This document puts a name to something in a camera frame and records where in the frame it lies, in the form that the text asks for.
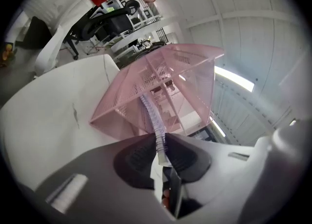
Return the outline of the yellow artificial flowers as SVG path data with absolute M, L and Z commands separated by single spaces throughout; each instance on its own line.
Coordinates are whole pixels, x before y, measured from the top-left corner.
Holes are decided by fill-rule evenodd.
M 0 50 L 0 68 L 7 67 L 15 58 L 16 50 L 13 49 L 14 45 L 10 42 L 5 42 Z

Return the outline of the purple spiral notebook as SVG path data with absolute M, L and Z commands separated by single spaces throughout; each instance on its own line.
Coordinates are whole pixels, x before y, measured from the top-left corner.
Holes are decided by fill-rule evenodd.
M 140 96 L 140 99 L 148 111 L 156 136 L 156 153 L 158 155 L 158 163 L 159 165 L 164 167 L 172 167 L 172 164 L 166 155 L 167 145 L 165 141 L 165 135 L 167 132 L 159 110 L 152 101 L 152 99 L 148 96 L 148 94 L 143 94 L 142 96 Z

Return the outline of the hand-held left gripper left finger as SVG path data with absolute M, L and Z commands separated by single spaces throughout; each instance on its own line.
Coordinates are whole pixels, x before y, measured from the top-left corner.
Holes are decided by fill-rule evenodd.
M 154 134 L 89 150 L 50 175 L 36 195 L 60 216 L 157 216 Z

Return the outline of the ceiling tube light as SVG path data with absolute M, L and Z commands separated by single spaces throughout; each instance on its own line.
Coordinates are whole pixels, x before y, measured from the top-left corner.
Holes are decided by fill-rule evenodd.
M 244 77 L 241 77 L 231 71 L 225 70 L 223 68 L 220 68 L 218 66 L 214 67 L 214 71 L 217 75 L 220 75 L 236 84 L 239 86 L 243 87 L 244 89 L 248 90 L 249 92 L 252 92 L 254 89 L 254 83 L 245 79 Z
M 215 128 L 218 132 L 219 132 L 219 134 L 223 137 L 223 138 L 225 138 L 226 137 L 226 133 L 222 130 L 222 128 L 218 125 L 218 123 L 215 121 L 215 119 L 212 117 L 212 116 L 210 116 L 209 117 L 209 120 L 210 120 L 210 124 L 213 126 L 213 128 Z

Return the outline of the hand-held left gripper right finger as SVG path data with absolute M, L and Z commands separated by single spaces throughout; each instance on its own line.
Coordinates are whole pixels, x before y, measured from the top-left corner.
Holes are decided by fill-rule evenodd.
M 181 178 L 188 198 L 211 200 L 247 164 L 250 146 L 202 141 L 166 134 L 166 155 Z

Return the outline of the black office chair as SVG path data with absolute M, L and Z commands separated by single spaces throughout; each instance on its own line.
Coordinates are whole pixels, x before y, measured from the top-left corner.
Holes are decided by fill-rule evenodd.
M 89 41 L 96 37 L 99 42 L 109 42 L 119 34 L 131 30 L 128 16 L 135 14 L 140 7 L 136 0 L 129 0 L 124 7 L 109 13 L 96 12 L 97 6 L 89 10 L 69 30 L 63 43 L 68 43 L 74 52 L 73 59 L 77 60 L 79 53 L 76 44 L 82 41 Z

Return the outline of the pink desk tray organizer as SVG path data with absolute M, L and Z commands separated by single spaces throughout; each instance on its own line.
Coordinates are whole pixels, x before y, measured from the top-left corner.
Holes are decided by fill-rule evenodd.
M 117 73 L 90 124 L 117 140 L 153 133 L 146 96 L 167 132 L 196 132 L 210 121 L 215 60 L 223 54 L 215 46 L 169 44 L 144 55 Z

